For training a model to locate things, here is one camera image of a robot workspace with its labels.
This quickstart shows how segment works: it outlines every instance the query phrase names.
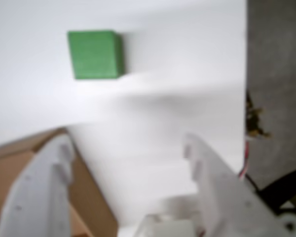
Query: white table surface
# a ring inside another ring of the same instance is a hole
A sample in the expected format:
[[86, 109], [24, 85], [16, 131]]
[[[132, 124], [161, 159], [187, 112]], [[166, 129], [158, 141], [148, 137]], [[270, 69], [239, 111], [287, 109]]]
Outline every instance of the white table surface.
[[[74, 80], [66, 32], [92, 29], [122, 33], [119, 80]], [[196, 192], [187, 131], [240, 170], [245, 66], [242, 0], [0, 1], [0, 145], [70, 126], [130, 236], [145, 214]]]

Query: white plastic part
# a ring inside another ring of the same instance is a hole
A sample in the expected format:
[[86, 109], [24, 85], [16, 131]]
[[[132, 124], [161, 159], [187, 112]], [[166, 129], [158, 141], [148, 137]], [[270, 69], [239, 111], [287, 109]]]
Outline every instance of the white plastic part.
[[189, 134], [185, 157], [199, 189], [209, 237], [288, 237], [289, 232], [198, 136]]
[[280, 221], [283, 225], [291, 225], [292, 226], [292, 237], [296, 237], [296, 215], [292, 213], [284, 213], [279, 216]]
[[196, 231], [191, 220], [161, 221], [157, 215], [148, 215], [134, 237], [196, 237]]
[[67, 186], [74, 148], [68, 135], [48, 142], [12, 185], [0, 217], [0, 237], [70, 237]]

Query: green block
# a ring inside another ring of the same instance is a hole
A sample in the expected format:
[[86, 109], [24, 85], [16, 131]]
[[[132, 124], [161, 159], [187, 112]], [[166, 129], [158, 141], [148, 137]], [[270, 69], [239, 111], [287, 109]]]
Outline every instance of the green block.
[[124, 73], [122, 42], [113, 31], [68, 32], [76, 79], [115, 79]]

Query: cardboard box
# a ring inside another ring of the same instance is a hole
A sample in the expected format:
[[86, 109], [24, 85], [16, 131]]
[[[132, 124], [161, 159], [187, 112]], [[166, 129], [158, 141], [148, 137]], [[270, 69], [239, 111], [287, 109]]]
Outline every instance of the cardboard box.
[[[52, 130], [0, 147], [0, 212], [21, 170], [48, 140], [64, 132]], [[74, 182], [69, 187], [72, 235], [115, 237], [117, 221], [78, 152], [72, 170]]]

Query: black cable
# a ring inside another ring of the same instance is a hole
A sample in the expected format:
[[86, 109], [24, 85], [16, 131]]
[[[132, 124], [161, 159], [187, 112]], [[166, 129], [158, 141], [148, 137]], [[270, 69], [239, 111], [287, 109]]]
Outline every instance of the black cable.
[[259, 191], [259, 196], [275, 213], [296, 195], [296, 170]]
[[258, 192], [259, 191], [259, 188], [258, 188], [257, 184], [255, 183], [255, 181], [253, 181], [253, 179], [248, 174], [245, 174], [245, 177], [250, 182], [250, 184], [254, 187], [254, 189], [256, 190], [256, 192]]

